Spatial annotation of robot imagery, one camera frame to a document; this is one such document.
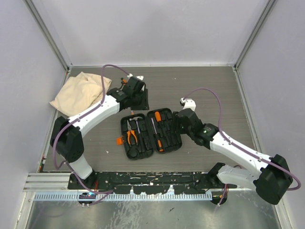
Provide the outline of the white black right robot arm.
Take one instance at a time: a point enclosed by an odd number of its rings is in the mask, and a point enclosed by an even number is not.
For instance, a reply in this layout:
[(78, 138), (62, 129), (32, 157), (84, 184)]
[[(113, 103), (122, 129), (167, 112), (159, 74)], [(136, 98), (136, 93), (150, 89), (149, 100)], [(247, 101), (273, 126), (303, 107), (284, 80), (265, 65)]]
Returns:
[(241, 169), (217, 163), (209, 171), (209, 182), (215, 188), (233, 184), (254, 190), (264, 201), (277, 205), (293, 182), (287, 161), (277, 154), (257, 152), (232, 139), (217, 126), (202, 123), (196, 113), (183, 109), (173, 114), (173, 129), (188, 135), (197, 145), (221, 153)]

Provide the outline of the black orange grip screwdriver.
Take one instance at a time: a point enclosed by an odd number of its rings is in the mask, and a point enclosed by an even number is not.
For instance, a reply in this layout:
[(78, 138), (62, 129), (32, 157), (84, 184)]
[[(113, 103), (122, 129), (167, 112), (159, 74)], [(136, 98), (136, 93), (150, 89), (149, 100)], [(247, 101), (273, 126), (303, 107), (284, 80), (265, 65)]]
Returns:
[(159, 137), (159, 135), (158, 135), (158, 133), (157, 133), (157, 130), (156, 130), (156, 127), (155, 127), (153, 118), (151, 118), (151, 122), (152, 122), (153, 129), (154, 129), (154, 132), (155, 132), (155, 138), (156, 138), (157, 149), (158, 149), (159, 152), (164, 153), (164, 148), (163, 148), (163, 146), (162, 146), (162, 142), (161, 142), (161, 140), (160, 140), (160, 137)]

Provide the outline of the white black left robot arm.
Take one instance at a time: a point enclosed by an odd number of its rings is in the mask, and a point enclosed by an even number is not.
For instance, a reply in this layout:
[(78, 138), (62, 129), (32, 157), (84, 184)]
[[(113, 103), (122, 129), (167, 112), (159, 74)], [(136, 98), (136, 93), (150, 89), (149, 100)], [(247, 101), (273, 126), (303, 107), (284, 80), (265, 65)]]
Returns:
[(84, 156), (83, 137), (97, 124), (124, 109), (148, 110), (148, 89), (143, 76), (128, 76), (121, 88), (113, 88), (102, 100), (70, 118), (58, 117), (54, 123), (50, 146), (61, 155), (79, 177), (84, 189), (95, 185), (93, 169)]

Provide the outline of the black plastic tool case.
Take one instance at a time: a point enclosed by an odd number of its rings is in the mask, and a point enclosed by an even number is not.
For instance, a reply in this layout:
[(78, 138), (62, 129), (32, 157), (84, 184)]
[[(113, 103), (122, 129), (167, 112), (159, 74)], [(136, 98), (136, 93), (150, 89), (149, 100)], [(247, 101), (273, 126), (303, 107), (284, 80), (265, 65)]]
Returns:
[[(154, 113), (159, 111), (162, 117), (162, 124), (160, 125), (156, 119)], [(139, 126), (141, 133), (138, 134), (135, 121), (130, 121), (130, 118), (140, 116)], [(151, 122), (151, 118), (154, 120), (154, 124), (157, 133), (162, 142), (164, 153), (161, 153), (157, 149), (155, 132)], [(127, 141), (127, 121), (130, 122), (132, 130), (135, 131), (138, 145), (130, 146)], [(149, 111), (147, 114), (132, 114), (130, 116), (123, 117), (120, 121), (121, 136), (117, 138), (117, 145), (124, 147), (126, 156), (130, 160), (138, 160), (148, 158), (153, 155), (154, 152), (159, 154), (165, 154), (180, 149), (183, 145), (181, 135), (173, 132), (173, 111), (169, 108), (161, 108), (153, 111)]]

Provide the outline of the orange handle black shaft screwdriver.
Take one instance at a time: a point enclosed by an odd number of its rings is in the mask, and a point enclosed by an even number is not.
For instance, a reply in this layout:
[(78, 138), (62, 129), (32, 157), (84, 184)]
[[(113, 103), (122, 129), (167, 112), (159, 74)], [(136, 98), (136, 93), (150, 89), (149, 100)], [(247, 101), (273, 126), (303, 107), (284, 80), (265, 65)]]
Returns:
[(162, 124), (162, 117), (161, 117), (160, 112), (159, 112), (159, 111), (156, 111), (156, 112), (154, 113), (154, 115), (155, 115), (156, 121), (161, 125), (161, 124)]

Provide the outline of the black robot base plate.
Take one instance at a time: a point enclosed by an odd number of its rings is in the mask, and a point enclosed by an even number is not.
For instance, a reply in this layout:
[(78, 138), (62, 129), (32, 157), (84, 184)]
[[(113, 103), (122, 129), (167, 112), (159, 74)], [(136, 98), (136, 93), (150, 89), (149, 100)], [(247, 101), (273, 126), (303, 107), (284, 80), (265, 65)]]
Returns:
[(96, 172), (86, 187), (115, 194), (204, 194), (224, 184), (205, 172)]

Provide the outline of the orange black needle nose pliers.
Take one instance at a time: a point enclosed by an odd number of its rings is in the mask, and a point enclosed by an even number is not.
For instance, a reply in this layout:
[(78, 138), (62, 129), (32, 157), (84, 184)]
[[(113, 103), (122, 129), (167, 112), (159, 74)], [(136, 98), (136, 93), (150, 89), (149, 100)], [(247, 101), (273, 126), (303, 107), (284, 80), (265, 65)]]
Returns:
[(129, 121), (127, 121), (127, 128), (128, 128), (128, 131), (127, 131), (127, 141), (129, 143), (129, 145), (130, 146), (138, 145), (138, 139), (137, 139), (136, 133), (135, 133), (134, 130), (132, 130)]

